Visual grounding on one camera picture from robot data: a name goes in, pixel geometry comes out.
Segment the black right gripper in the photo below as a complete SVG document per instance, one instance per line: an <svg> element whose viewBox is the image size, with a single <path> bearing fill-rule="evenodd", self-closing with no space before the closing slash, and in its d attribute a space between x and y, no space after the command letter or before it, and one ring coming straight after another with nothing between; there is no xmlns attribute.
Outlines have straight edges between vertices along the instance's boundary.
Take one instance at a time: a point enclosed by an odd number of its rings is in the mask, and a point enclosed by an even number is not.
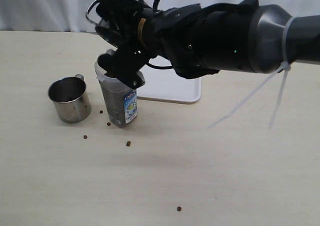
<svg viewBox="0 0 320 226"><path fill-rule="evenodd" d="M104 53L98 65L131 89L145 84L141 68L160 55L160 0L141 9L133 22L125 28L123 42L113 53Z"/></svg>

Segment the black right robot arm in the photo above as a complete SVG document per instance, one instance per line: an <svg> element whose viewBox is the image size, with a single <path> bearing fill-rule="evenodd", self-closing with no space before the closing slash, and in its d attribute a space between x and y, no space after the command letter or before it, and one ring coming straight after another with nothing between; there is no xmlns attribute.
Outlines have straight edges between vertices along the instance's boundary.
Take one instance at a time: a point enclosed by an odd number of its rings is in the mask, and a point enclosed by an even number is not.
<svg viewBox="0 0 320 226"><path fill-rule="evenodd" d="M293 17L276 4L191 4L159 10L160 0L95 0L95 31L116 47L98 65L132 89L141 68L158 56L185 79L220 71L270 74L286 62L318 64L320 17Z"/></svg>

